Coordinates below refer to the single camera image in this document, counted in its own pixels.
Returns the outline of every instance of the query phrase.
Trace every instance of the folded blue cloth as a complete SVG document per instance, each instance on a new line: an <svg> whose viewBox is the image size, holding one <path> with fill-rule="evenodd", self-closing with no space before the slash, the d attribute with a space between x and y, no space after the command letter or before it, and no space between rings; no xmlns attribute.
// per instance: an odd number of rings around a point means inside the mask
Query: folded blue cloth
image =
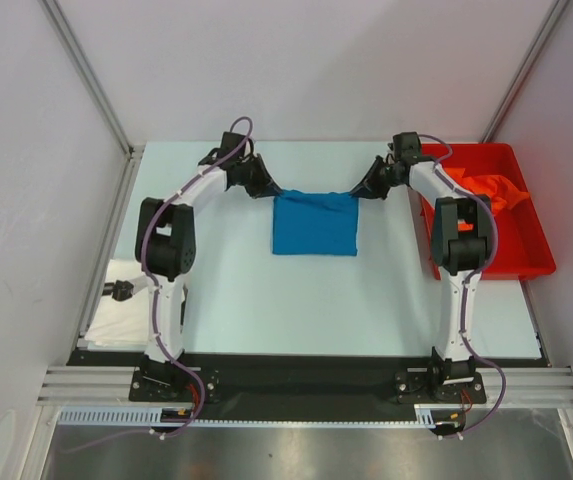
<svg viewBox="0 0 573 480"><path fill-rule="evenodd" d="M284 190L273 207L273 253L354 257L358 213L349 193Z"/></svg>

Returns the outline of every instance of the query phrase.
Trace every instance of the red plastic tray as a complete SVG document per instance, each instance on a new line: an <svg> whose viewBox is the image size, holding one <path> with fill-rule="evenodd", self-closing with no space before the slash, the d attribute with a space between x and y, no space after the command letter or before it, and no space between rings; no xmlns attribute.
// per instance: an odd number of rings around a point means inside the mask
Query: red plastic tray
<svg viewBox="0 0 573 480"><path fill-rule="evenodd" d="M466 167L466 176L503 175L521 191L528 191L509 145L453 144L452 147L453 155L443 162L444 167ZM423 145L422 150L436 157L446 153L445 147L436 144ZM430 237L435 211L423 198L422 215ZM484 271L482 278L531 280L555 271L555 261L531 199L520 202L512 210L502 210L495 220L499 230L499 249L495 261ZM432 266L435 278L439 278L437 266L434 263Z"/></svg>

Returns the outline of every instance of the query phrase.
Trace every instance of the orange fabric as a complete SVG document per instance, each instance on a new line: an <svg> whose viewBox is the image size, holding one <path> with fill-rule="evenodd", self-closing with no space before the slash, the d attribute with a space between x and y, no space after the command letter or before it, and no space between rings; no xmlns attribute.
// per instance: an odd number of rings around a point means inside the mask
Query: orange fabric
<svg viewBox="0 0 573 480"><path fill-rule="evenodd" d="M530 198L528 192L521 192L509 179L503 175L475 175L466 177L465 168L445 167L459 185L477 195L488 195L491 200L493 215L497 216L505 208L511 210L519 202Z"/></svg>

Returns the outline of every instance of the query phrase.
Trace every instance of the gray floor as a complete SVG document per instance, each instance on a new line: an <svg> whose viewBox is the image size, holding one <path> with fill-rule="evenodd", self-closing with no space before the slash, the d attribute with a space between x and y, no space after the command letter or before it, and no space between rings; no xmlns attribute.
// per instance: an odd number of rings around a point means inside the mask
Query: gray floor
<svg viewBox="0 0 573 480"><path fill-rule="evenodd" d="M554 410L501 411L464 441L425 430L191 428L164 442L129 435L61 453L116 431L58 427L42 478L573 479Z"/></svg>

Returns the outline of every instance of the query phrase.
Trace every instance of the purple cable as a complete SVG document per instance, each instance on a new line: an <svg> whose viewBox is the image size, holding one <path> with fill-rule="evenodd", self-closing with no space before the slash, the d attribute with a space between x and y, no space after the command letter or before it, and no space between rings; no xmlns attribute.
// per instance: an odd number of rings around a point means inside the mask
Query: purple cable
<svg viewBox="0 0 573 480"><path fill-rule="evenodd" d="M445 155L442 155L441 157L439 157L437 160L435 160L435 163L440 164L444 160L446 160L447 158L450 158L453 155L453 147L451 147L445 141L443 141L437 137L434 137L432 135L427 135L425 133L420 133L418 136L421 138L427 138L429 140L432 140L433 142L441 143L444 147L446 147L448 149L448 152Z"/></svg>
<svg viewBox="0 0 573 480"><path fill-rule="evenodd" d="M440 140L439 138L433 137L431 135L420 135L420 137L435 140L436 142L439 142L442 145L445 145L446 147L448 147L449 152L446 155L444 155L443 157L440 157L435 162L436 164L439 164L439 162L441 162L442 160L445 160L446 158L449 158L453 154L452 147L450 145L448 145L446 142ZM497 401L495 402L495 405L493 405L493 407L490 409L490 411L479 422L477 422L476 424L471 425L470 427L463 430L463 432L471 432L471 431L477 429L477 427L479 427L481 424L486 422L490 417L492 417L497 412L497 410L499 410L499 406L502 404L502 401L504 400L504 396L506 395L506 383L507 383L506 382L506 374L504 373L502 368L499 365L497 365L495 362L480 356L475 351L473 346L470 344L468 339L466 338L466 333L467 333L466 332L466 305L468 302L468 285L470 284L470 279L473 277L473 275L476 275L476 274L481 273L484 270L486 270L486 268L488 268L493 263L493 261L495 260L495 257L497 256L497 247L499 245L499 231L497 229L497 222L495 221L495 216L493 215L492 210L488 207L488 205L486 205L486 203L484 203L484 201L481 198L474 195L473 193L470 193L466 190L458 188L458 186L451 181L451 179L450 179L450 177L448 177L448 175L443 174L437 168L437 165L435 165L435 169L433 171L435 172L435 175L437 175L437 177L442 182L444 182L446 185L448 185L448 187L451 188L455 193L457 193L459 195L463 195L466 198L470 198L470 199L474 200L475 202L477 202L477 205L480 206L482 208L482 210L484 210L486 215L488 215L488 217L490 218L490 224L491 224L491 229L492 229L492 246L491 246L491 253L490 253L490 256L488 257L488 260L484 263L484 265L479 267L477 270L472 271L464 279L464 291L462 292L462 309L461 309L461 313L460 313L459 334L462 337L462 341L464 342L464 346L470 352L470 354L475 359L475 361L482 363L484 365L487 365L487 366L497 370L497 373L499 373L499 376L500 376L501 381L502 381L502 386L501 386L501 389L499 391L499 396L497 397ZM449 435L446 438L455 438L455 437L456 437L456 435Z"/></svg>
<svg viewBox="0 0 573 480"><path fill-rule="evenodd" d="M248 141L250 140L250 136L253 133L253 121L251 120L250 117L239 117L237 120L235 120L233 122L233 124L230 127L230 131L232 131L235 126L241 122L241 121L246 121L248 122L248 133L246 133L246 135L244 136L244 138L242 139L242 141L239 143L239 145L237 145L233 150L231 150L227 155L225 155L224 157L218 159L215 163L213 163L211 166L209 166L208 168L206 168L202 173L195 175L193 178L191 178L188 183L186 185L184 185L179 192L175 193L174 195L172 195L168 200L166 200L162 206L159 208L159 210L157 210L157 212L155 212L155 215L153 215L153 218L151 219L150 223L148 224L148 227L146 227L146 232L144 233L144 239L142 242L142 252L141 252L141 259L142 259L142 271L146 274L146 276L148 278L150 278L153 281L153 284L155 285L155 287L159 287L159 282L157 280L157 277L155 277L155 275L148 269L148 263L146 261L147 258L147 253L148 253L148 244L150 242L150 236L153 233L153 230L155 229L155 225L157 225L157 222L159 221L160 217L162 216L162 214L164 213L164 211L176 200L178 200L183 194L185 194L191 187L193 187L204 175L212 172L215 168L219 167L222 163L224 163L225 161L227 161L228 159L230 159L233 155L235 155L237 152L239 152L239 150L242 147L245 147L246 144L248 143ZM151 317L152 317L152 325L153 325L153 334L155 335L155 341L157 342L157 346L159 347L159 350L162 352L162 354L168 359L168 361L170 363L172 363L174 366L176 366L177 368L179 368L180 370L186 372L188 375L190 375L196 382L197 385L199 386L199 404L195 407L195 411L193 412L193 415L186 420L186 422L179 428L177 428L175 431L164 435L163 438L173 438L176 437L177 435L179 435L181 432L184 431L184 429L186 427L188 427L191 423L193 423L193 421L197 418L197 416L201 413L202 408L204 407L204 400L206 397L206 388L204 387L204 382L202 382L202 379L199 378L199 375L197 375L196 373L194 373L190 368L186 367L185 365L181 364L180 362L178 362L175 358L173 358L173 356L171 355L171 353L168 351L168 349L166 348L166 345L164 345L164 343L162 342L161 339L161 334L159 332L159 325L157 323L157 303L158 303L158 299L159 299L159 289L156 289L153 292L153 308L151 309ZM60 453L64 453L64 454L69 454L69 453L76 453L79 452L81 450L85 450L86 448L90 448L90 447L95 447L98 445L101 445L105 442L109 442L111 440L115 440L116 438L120 438L126 435L130 435L130 434L135 434L135 433L150 433L150 429L131 429L131 430L125 430L123 432L118 432L118 433L114 433L112 435L108 435L106 437L97 439L97 440L93 440L91 442L85 443L83 445L80 445L78 447L74 447L74 448L70 448L68 450L60 450Z"/></svg>

